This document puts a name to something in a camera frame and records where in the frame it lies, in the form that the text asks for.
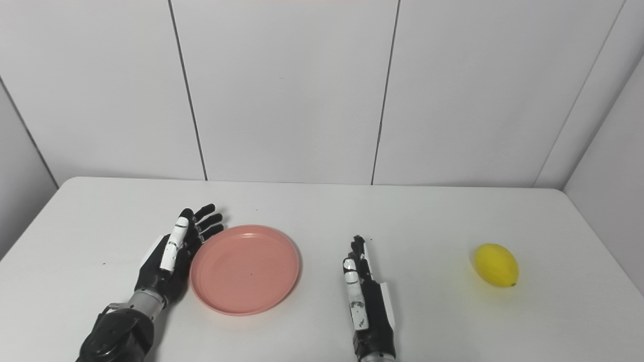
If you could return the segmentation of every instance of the white table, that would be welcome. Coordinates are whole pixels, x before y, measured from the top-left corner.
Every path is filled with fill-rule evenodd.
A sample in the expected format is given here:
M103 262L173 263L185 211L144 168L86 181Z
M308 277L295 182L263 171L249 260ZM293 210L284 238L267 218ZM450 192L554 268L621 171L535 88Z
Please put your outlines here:
M131 295L153 240L209 202L228 226L289 235L301 279L251 317L189 291L147 361L355 361L341 262L357 233L390 283L402 362L644 361L644 298L559 191L116 178L65 183L0 262L0 361L75 360L96 315ZM476 275L486 242L515 254L516 287Z

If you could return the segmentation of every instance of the fake lemon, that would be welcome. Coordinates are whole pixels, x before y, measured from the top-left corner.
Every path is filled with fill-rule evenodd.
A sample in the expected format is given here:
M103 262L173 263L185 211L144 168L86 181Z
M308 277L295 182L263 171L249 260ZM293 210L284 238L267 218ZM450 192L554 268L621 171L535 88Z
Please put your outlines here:
M483 244L474 254L478 275L497 287L514 287L519 277L515 257L506 248L497 244Z

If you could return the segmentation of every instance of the robotic arm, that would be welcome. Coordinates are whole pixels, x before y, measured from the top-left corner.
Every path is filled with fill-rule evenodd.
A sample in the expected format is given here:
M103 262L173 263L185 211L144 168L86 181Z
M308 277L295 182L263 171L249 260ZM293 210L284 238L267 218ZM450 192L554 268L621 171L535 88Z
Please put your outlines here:
M395 320L386 283L374 280L365 239L356 235L343 262L358 362L392 362Z
M154 341L154 320L183 294L194 255L223 230L221 221L213 204L196 213L184 209L139 269L129 301L112 303L99 314L77 362L143 362Z

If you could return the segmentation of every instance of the pink plate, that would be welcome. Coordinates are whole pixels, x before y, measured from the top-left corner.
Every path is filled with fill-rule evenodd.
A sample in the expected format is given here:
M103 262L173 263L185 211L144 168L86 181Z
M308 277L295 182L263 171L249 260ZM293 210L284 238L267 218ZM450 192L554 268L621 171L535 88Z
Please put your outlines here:
M295 245L260 225L231 227L208 239L194 256L190 285L202 303L231 316L269 310L298 278Z

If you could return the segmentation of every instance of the white wall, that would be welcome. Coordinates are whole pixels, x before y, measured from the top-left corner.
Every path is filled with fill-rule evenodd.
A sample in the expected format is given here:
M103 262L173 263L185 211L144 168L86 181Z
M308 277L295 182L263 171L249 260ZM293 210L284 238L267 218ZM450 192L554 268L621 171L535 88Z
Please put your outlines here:
M0 0L0 75L59 184L203 179L166 1Z
M0 258L55 191L0 82Z
M210 179L371 182L396 0L173 5Z
M375 183L533 186L622 4L402 0ZM634 55L611 55L619 84Z
M376 184L561 187L644 44L644 0L401 0L381 124L398 4L175 1L190 99L166 1L0 0L0 75L59 183L203 179L200 140L368 184L380 141Z
M644 292L644 61L635 69L565 192Z

